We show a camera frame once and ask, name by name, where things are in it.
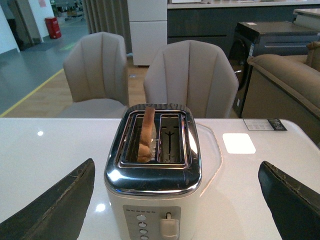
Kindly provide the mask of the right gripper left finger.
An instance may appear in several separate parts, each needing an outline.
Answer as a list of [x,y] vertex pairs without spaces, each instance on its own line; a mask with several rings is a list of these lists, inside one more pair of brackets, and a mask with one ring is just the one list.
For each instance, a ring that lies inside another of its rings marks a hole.
[[90,205],[95,163],[89,158],[0,224],[2,240],[76,240]]

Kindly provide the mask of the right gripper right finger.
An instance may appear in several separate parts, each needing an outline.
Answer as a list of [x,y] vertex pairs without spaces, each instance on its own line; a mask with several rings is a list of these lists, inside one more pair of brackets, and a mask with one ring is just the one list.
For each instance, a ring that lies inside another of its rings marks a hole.
[[320,194],[273,164],[263,161],[258,180],[283,240],[320,238]]

